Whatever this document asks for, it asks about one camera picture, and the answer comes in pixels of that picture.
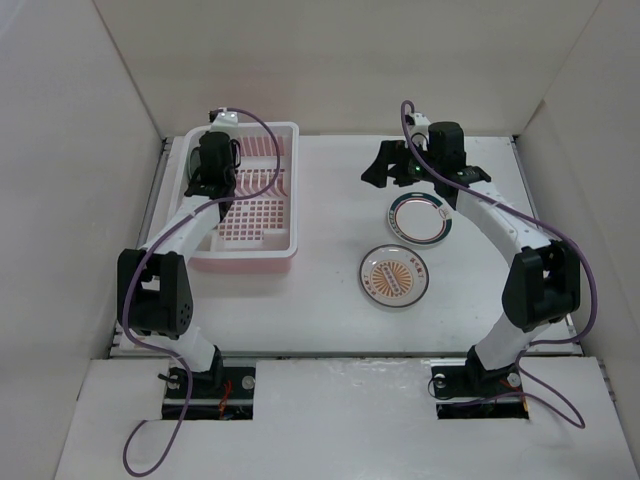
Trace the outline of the small blue patterned plate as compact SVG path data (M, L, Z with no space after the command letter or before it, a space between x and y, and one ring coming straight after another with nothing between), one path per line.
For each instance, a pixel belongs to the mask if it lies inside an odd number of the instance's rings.
M187 180L191 181L196 175L196 172L200 166L200 155L199 155L198 148L194 148L191 151L185 166L186 166Z

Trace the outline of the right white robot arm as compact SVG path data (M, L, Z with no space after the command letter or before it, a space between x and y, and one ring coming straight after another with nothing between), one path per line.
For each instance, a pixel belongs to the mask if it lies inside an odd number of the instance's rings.
M494 387L518 355L550 324L580 305L576 249L538 228L509 206L479 166L467 162L465 135L456 122L431 123L417 113L402 118L404 137L382 142L362 181L377 188L429 182L449 207L471 221L506 261L502 314L467 354L462 381L473 393Z

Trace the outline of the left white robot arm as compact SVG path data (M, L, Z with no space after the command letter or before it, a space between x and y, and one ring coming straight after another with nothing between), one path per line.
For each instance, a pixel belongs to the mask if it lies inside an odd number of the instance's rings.
M191 369L191 387L210 397L223 387L221 354L191 325L187 263L232 206L239 163L237 142L227 133L204 134L195 151L199 165L175 215L143 247L119 255L118 321L134 345L170 355Z

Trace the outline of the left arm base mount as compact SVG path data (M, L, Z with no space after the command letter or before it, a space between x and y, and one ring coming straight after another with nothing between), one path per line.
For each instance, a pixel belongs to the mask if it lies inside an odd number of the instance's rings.
M186 420L245 421L253 419L256 388L255 359L220 358L218 370L193 374ZM163 420L177 420L187 395L187 374L172 364L158 378L165 383L161 407Z

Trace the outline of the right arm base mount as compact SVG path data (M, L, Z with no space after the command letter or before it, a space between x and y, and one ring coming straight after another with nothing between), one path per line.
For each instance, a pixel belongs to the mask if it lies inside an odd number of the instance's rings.
M486 370L474 347L464 361L432 362L428 389L439 420L529 419L514 364Z

